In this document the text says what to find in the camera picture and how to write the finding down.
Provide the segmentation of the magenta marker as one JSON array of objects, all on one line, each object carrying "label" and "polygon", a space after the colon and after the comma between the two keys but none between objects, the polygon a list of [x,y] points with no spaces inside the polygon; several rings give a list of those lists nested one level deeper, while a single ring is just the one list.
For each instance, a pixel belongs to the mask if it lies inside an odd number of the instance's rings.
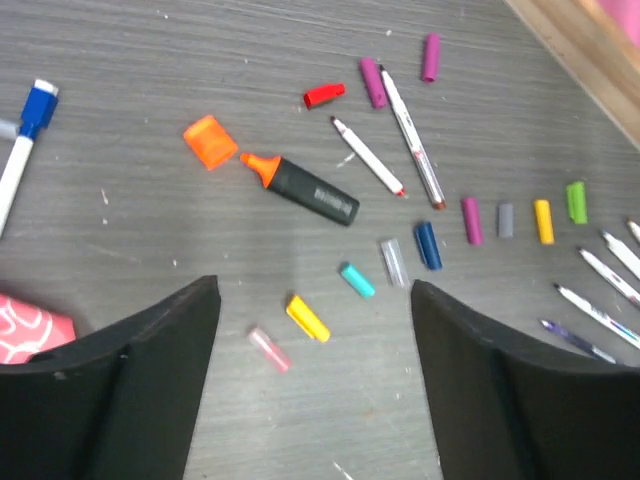
[{"label": "magenta marker", "polygon": [[609,266],[604,264],[594,254],[584,248],[579,248],[578,253],[603,279],[605,279],[614,289],[616,289],[624,298],[632,303],[636,308],[639,307],[639,292],[630,284],[623,280]]}]

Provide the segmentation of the purple pen cap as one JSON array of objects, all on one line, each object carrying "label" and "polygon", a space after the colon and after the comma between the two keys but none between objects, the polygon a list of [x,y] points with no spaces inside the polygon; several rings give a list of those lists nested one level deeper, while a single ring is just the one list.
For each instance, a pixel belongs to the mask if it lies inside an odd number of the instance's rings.
[{"label": "purple pen cap", "polygon": [[440,68],[441,39],[436,33],[429,33],[424,42],[422,81],[433,83],[437,80]]}]

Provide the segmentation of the teal pen cap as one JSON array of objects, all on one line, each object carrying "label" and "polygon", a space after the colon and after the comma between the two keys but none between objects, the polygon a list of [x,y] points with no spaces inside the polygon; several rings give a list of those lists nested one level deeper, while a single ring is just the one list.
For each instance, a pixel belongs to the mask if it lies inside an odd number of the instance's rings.
[{"label": "teal pen cap", "polygon": [[344,263],[339,272],[340,276],[361,297],[371,298],[375,295],[375,286],[351,263]]}]

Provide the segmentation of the blue cap marker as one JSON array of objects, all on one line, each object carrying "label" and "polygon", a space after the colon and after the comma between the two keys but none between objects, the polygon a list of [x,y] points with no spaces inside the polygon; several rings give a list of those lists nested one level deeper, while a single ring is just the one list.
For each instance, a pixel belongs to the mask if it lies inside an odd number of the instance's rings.
[{"label": "blue cap marker", "polygon": [[21,125],[1,176],[1,232],[4,232],[22,175],[39,133],[46,129],[58,104],[59,88],[36,79],[21,113]]}]

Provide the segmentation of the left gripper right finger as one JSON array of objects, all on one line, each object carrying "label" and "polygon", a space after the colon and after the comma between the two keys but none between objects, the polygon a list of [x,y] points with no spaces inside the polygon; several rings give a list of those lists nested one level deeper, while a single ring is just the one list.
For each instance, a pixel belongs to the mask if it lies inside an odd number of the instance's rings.
[{"label": "left gripper right finger", "polygon": [[411,289],[447,479],[635,479],[639,372],[549,345],[435,285]]}]

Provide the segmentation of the red cap marker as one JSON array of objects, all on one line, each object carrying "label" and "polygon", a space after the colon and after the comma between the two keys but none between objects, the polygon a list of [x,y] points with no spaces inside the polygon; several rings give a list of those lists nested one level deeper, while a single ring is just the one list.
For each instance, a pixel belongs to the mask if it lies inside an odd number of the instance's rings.
[{"label": "red cap marker", "polygon": [[381,183],[395,196],[404,197],[406,194],[403,184],[388,169],[371,149],[344,122],[335,116],[330,117],[331,123],[338,134],[351,150],[374,173]]}]

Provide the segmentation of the magenta pen cap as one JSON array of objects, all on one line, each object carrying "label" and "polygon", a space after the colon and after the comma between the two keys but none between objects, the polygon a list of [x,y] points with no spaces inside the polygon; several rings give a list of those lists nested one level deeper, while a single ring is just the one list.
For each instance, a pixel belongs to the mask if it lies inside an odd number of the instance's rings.
[{"label": "magenta pen cap", "polygon": [[461,206],[468,242],[474,246],[482,245],[484,233],[478,200],[473,196],[464,197]]}]

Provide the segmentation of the dark pink pen cap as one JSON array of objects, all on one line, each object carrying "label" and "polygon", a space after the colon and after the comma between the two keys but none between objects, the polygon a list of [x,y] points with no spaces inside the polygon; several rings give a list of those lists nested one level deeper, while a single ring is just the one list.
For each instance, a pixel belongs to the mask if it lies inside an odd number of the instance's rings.
[{"label": "dark pink pen cap", "polygon": [[363,57],[359,60],[359,68],[373,108],[385,108],[388,99],[378,64],[371,57]]}]

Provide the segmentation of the green pen cap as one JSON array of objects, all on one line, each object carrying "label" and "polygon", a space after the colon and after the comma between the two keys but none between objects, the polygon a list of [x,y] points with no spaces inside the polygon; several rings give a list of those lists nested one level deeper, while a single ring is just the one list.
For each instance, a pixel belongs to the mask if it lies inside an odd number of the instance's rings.
[{"label": "green pen cap", "polygon": [[587,224],[588,209],[585,182],[579,180],[568,184],[566,186],[566,195],[569,218],[574,224]]}]

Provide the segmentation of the clear pink pen cap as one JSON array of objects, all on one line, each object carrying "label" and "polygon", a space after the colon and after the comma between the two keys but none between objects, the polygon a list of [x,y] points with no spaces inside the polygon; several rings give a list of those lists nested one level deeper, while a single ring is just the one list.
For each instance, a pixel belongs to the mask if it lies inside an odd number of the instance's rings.
[{"label": "clear pink pen cap", "polygon": [[253,327],[249,330],[247,338],[280,373],[285,373],[289,370],[291,366],[289,357],[264,330],[260,327]]}]

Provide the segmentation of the pink cap marker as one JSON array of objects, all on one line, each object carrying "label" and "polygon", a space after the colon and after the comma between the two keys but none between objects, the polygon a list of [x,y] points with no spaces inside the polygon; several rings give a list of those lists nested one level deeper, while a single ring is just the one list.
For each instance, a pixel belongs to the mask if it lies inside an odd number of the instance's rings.
[{"label": "pink cap marker", "polygon": [[379,71],[383,86],[391,103],[392,111],[412,155],[430,203],[435,210],[444,210],[446,208],[446,201],[443,191],[409,110],[387,70],[380,65]]}]

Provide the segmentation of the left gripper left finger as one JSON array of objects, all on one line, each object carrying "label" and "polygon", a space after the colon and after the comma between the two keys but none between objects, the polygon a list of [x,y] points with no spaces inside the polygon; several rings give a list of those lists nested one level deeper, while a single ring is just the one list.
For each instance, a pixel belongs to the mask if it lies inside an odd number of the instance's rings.
[{"label": "left gripper left finger", "polygon": [[221,310],[201,277],[79,340],[1,369],[5,479],[183,477]]}]

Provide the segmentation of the red pen cap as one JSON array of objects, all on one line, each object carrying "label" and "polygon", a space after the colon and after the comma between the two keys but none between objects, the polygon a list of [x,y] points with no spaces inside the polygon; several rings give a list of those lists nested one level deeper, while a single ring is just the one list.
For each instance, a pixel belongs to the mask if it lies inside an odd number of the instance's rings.
[{"label": "red pen cap", "polygon": [[308,90],[303,94],[303,103],[308,110],[332,102],[346,93],[344,84],[326,84]]}]

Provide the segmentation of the grey pen cap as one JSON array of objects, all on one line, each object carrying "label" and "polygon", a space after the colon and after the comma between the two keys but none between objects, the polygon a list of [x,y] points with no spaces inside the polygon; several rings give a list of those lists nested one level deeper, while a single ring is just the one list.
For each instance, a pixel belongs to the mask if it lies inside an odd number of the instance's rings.
[{"label": "grey pen cap", "polygon": [[501,239],[512,238],[514,235],[514,207],[511,203],[498,204],[497,235]]}]

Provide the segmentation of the orange highlighter cap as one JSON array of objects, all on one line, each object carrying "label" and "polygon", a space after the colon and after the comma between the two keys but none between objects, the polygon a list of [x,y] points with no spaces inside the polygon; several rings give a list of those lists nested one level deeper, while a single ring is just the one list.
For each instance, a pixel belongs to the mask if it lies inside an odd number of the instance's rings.
[{"label": "orange highlighter cap", "polygon": [[206,115],[190,125],[184,131],[183,138],[209,171],[222,165],[238,151],[238,145],[212,115]]}]

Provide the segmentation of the yellow pen cap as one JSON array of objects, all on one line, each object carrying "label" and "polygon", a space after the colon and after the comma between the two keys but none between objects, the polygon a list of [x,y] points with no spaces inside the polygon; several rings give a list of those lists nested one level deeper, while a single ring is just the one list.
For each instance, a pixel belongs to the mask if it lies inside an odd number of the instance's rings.
[{"label": "yellow pen cap", "polygon": [[540,243],[542,245],[553,245],[555,236],[550,202],[547,199],[535,199],[533,207]]},{"label": "yellow pen cap", "polygon": [[311,339],[326,343],[331,332],[319,317],[298,295],[293,295],[289,300],[285,312]]}]

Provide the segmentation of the blue pen cap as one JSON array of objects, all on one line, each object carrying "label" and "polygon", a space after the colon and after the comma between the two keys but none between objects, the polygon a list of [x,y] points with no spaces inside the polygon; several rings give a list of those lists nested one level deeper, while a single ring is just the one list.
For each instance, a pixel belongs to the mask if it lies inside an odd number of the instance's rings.
[{"label": "blue pen cap", "polygon": [[414,236],[425,266],[430,270],[441,270],[443,265],[432,223],[422,222],[418,224],[414,229]]}]

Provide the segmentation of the grey marker pen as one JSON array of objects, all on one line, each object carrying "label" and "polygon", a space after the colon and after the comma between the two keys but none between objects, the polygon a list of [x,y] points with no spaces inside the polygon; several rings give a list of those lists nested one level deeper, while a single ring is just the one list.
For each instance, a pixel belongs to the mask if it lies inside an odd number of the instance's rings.
[{"label": "grey marker pen", "polygon": [[609,251],[637,278],[640,279],[640,259],[621,240],[607,232],[601,230],[600,235],[604,239]]}]

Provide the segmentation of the orange black highlighter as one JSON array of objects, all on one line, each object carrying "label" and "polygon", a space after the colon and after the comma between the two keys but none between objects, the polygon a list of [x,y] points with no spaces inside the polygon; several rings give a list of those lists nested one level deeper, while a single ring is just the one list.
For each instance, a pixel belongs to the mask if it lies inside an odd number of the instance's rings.
[{"label": "orange black highlighter", "polygon": [[350,226],[360,202],[338,187],[284,157],[243,153],[241,161],[256,172],[266,190],[343,226]]}]

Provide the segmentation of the purple marker pen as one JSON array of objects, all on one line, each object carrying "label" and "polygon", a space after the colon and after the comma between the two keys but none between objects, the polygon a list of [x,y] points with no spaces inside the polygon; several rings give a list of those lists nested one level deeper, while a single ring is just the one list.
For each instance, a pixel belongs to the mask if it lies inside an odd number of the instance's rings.
[{"label": "purple marker pen", "polygon": [[539,319],[539,322],[544,329],[562,338],[565,342],[574,346],[583,353],[611,364],[617,364],[617,360],[611,355],[599,349],[584,338],[574,334],[559,323],[547,319]]}]

